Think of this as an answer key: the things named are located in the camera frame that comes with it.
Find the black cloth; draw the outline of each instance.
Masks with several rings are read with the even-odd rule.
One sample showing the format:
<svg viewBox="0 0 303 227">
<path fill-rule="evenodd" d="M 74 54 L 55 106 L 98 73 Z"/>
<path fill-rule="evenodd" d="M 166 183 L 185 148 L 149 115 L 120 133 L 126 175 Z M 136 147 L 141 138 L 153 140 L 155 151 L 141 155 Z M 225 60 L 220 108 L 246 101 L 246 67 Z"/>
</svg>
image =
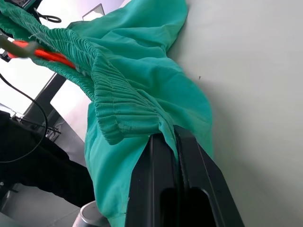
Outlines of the black cloth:
<svg viewBox="0 0 303 227">
<path fill-rule="evenodd" d="M 40 139 L 39 134 L 0 111 L 0 161 L 11 161 L 27 154 Z M 78 207 L 95 200 L 87 168 L 70 161 L 68 155 L 47 138 L 27 157 L 0 164 L 0 179 L 4 183 L 21 183 L 52 192 Z"/>
</svg>

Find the floor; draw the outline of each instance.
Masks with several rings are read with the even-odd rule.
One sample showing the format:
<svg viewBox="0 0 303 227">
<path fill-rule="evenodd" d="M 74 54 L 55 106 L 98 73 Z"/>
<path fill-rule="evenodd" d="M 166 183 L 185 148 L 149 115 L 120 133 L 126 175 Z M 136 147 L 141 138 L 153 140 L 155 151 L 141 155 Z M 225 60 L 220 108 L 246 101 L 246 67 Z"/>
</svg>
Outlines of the floor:
<svg viewBox="0 0 303 227">
<path fill-rule="evenodd" d="M 84 143 L 64 122 L 57 122 L 61 135 L 56 144 L 65 150 L 70 159 L 85 165 Z M 72 227 L 80 208 L 52 193 L 35 187 L 16 185 L 18 193 L 12 193 L 1 213 L 24 227 Z"/>
</svg>

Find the green fabric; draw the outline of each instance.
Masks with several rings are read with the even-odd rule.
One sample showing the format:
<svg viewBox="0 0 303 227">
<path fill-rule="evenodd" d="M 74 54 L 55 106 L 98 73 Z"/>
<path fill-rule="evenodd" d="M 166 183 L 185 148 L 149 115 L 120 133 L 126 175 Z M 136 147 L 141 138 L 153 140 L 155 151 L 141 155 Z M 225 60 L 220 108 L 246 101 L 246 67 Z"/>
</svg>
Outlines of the green fabric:
<svg viewBox="0 0 303 227">
<path fill-rule="evenodd" d="M 85 157 L 98 208 L 112 227 L 124 226 L 131 172 L 149 135 L 162 132 L 176 154 L 173 125 L 182 126 L 212 157 L 210 105 L 166 56 L 185 22 L 185 0 L 132 0 L 68 29 L 50 30 L 3 0 L 0 11 L 6 32 L 37 40 L 75 64 L 76 70 L 33 59 L 79 85 L 92 100 Z"/>
</svg>

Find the green garment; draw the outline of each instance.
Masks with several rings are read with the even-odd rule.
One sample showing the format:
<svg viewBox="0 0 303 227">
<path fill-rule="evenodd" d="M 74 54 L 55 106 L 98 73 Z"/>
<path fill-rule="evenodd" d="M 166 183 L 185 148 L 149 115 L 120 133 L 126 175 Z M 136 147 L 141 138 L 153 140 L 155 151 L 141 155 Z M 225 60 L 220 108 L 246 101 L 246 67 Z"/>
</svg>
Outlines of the green garment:
<svg viewBox="0 0 303 227">
<path fill-rule="evenodd" d="M 4 0 L 0 11 L 0 27 L 15 39 L 37 40 L 76 66 L 33 59 L 77 84 L 92 100 L 85 158 L 98 208 L 112 227 L 124 226 L 131 173 L 149 135 L 163 133 L 177 154 L 173 125 L 182 126 L 212 157 L 210 105 L 166 56 L 185 22 L 185 0 L 132 0 L 67 29 L 48 29 Z"/>
</svg>

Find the orange tool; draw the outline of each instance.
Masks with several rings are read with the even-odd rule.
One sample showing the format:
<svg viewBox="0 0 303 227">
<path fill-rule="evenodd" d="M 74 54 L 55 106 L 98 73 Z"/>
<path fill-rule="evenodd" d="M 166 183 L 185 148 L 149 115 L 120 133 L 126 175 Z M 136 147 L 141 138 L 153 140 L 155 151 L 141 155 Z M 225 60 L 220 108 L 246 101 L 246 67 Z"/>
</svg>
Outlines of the orange tool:
<svg viewBox="0 0 303 227">
<path fill-rule="evenodd" d="M 26 41 L 20 41 L 20 40 L 15 40 L 13 41 L 14 44 L 20 46 L 20 47 L 26 47 L 28 45 L 28 42 Z M 10 58 L 17 58 L 17 56 L 8 53 L 8 56 Z M 71 63 L 69 60 L 67 60 L 62 54 L 60 53 L 54 53 L 54 52 L 49 52 L 49 51 L 45 51 L 43 49 L 37 49 L 35 50 L 35 56 L 39 57 L 39 58 L 43 58 L 49 61 L 56 61 L 56 62 L 61 62 L 65 65 L 68 65 L 71 68 L 75 68 L 75 66 L 73 65 L 73 63 Z"/>
</svg>

